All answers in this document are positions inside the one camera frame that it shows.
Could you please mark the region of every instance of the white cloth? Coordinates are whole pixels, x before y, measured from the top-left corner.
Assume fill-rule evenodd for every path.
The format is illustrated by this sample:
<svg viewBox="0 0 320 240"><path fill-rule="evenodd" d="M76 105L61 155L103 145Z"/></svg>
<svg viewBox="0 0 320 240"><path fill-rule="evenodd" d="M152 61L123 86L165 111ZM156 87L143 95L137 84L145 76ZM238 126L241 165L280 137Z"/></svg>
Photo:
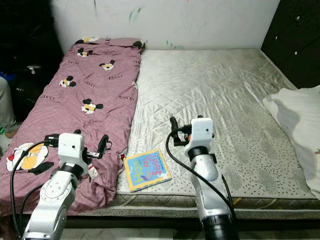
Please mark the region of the white cloth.
<svg viewBox="0 0 320 240"><path fill-rule="evenodd" d="M320 200L320 85L283 88L263 99L263 104L289 136L306 183Z"/></svg>

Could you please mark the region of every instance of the pink sleeping bag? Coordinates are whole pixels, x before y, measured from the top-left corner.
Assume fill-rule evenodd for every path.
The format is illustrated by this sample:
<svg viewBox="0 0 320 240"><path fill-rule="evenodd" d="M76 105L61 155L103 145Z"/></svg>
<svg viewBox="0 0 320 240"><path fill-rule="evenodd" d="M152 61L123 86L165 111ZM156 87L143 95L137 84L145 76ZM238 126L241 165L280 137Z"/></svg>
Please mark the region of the pink sleeping bag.
<svg viewBox="0 0 320 240"><path fill-rule="evenodd" d="M73 133L80 129L85 147L96 152L104 134L112 143L102 159L93 159L98 176L85 175L76 189L70 215L104 207L116 193L118 155L128 146L135 114L141 42L135 38L85 38L64 56L58 72L37 100L0 161L1 215L11 214L10 175L23 150L46 135ZM14 177L17 210L24 196L45 183L59 168L58 149L40 145L18 166ZM39 192L28 199L33 210Z"/></svg>

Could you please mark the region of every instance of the cabinet door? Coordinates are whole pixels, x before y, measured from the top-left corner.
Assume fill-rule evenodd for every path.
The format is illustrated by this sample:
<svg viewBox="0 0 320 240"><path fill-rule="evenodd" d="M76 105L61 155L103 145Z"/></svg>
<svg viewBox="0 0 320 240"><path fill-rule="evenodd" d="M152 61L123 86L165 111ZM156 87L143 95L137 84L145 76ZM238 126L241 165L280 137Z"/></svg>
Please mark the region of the cabinet door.
<svg viewBox="0 0 320 240"><path fill-rule="evenodd" d="M310 77L320 75L319 39L320 1L281 0L261 49L297 87L313 87L319 84Z"/></svg>

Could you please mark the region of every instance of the book cover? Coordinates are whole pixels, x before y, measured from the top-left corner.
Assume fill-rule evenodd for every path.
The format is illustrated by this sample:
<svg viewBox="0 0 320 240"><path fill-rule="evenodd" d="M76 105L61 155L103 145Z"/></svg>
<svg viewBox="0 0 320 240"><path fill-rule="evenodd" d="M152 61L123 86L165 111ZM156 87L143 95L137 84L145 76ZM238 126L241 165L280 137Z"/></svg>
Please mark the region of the book cover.
<svg viewBox="0 0 320 240"><path fill-rule="evenodd" d="M160 149L126 157L124 169L131 192L172 179Z"/></svg>

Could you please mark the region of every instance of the floor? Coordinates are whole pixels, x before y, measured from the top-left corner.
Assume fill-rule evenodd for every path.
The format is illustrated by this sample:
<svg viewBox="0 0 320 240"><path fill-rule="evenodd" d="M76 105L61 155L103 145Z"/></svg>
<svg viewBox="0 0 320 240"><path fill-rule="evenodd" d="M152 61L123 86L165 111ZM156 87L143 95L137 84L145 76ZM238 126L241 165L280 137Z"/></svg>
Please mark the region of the floor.
<svg viewBox="0 0 320 240"><path fill-rule="evenodd" d="M320 229L292 231L242 231L245 240L320 240ZM198 231L160 228L65 229L62 240L204 240Z"/></svg>

